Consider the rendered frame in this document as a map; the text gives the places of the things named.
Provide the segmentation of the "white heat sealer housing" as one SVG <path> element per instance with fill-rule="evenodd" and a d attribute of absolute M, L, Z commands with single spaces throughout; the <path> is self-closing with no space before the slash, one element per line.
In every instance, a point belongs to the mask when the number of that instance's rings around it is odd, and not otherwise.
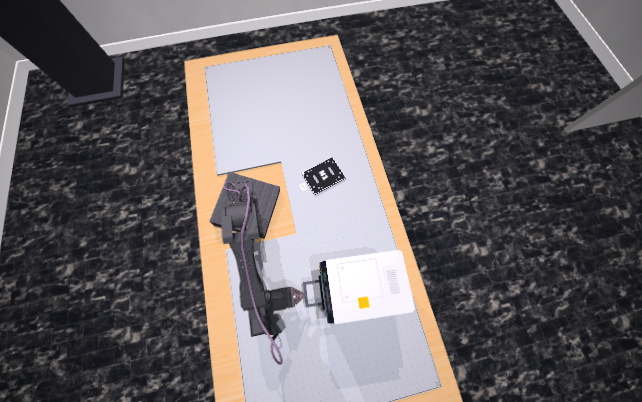
<path fill-rule="evenodd" d="M 415 310 L 402 251 L 319 263 L 319 280 L 303 282 L 305 305 L 306 308 L 322 305 L 327 323 L 351 322 Z M 320 283 L 320 303 L 308 304 L 306 284 L 312 283 Z"/>

